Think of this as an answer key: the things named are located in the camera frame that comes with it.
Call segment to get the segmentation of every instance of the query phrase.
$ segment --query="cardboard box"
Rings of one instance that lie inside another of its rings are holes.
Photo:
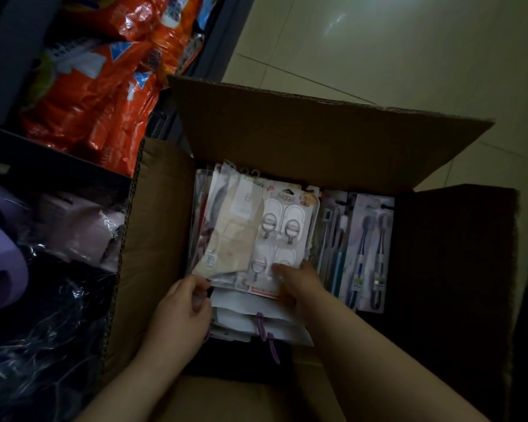
[[[394,196],[386,311],[363,316],[489,418],[503,419],[516,191],[412,191],[493,122],[192,79],[172,78],[170,86],[194,158],[146,139],[102,382],[126,367],[158,301],[183,275],[196,161],[227,159],[269,178]],[[342,420],[321,364],[294,358],[294,368],[293,383],[281,387],[183,376],[154,418],[276,421],[308,412]]]

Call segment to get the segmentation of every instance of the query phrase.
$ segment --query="cardboard box flap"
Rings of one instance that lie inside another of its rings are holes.
[[[360,313],[491,420],[508,398],[517,192],[396,199],[385,313]]]
[[[156,305],[181,278],[190,231],[192,158],[167,142],[145,139],[137,169],[106,335],[104,385],[133,358]]]
[[[493,122],[169,77],[197,160],[328,189],[413,189]]]

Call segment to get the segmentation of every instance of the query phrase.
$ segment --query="person's right hand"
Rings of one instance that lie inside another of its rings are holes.
[[[289,294],[296,298],[298,309],[303,301],[317,293],[326,292],[317,271],[309,261],[303,261],[301,268],[293,268],[281,263],[272,265],[274,275],[280,277]]]

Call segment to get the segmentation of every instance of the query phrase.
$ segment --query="purple loop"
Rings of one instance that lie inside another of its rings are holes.
[[[264,314],[262,314],[261,312],[256,314],[256,327],[258,328],[258,334],[260,335],[260,339],[265,342],[266,330],[264,329]]]
[[[272,333],[268,333],[268,343],[270,344],[270,352],[272,353],[272,358],[276,362],[276,364],[280,363],[280,357],[277,356],[276,347],[274,346],[274,335]]]

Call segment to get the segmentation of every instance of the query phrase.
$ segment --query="beige tile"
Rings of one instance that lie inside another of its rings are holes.
[[[528,0],[295,0],[270,65],[374,101],[496,118],[528,157]]]
[[[273,91],[283,91],[285,93],[302,94],[304,96],[313,96],[315,98],[331,99],[334,101],[367,103],[366,101],[350,94],[297,77],[296,75],[278,70],[271,66],[268,66],[266,69],[266,74],[264,75],[260,88]]]
[[[414,190],[419,192],[443,188],[446,184],[446,178],[450,172],[450,167],[451,161],[444,164],[440,169],[436,170],[429,177],[423,180]]]
[[[235,51],[268,63],[293,0],[254,0]]]
[[[265,72],[266,65],[234,54],[225,71],[223,82],[258,88]]]
[[[476,142],[458,155],[446,185],[476,183],[515,188],[520,192],[515,309],[528,282],[528,160]]]

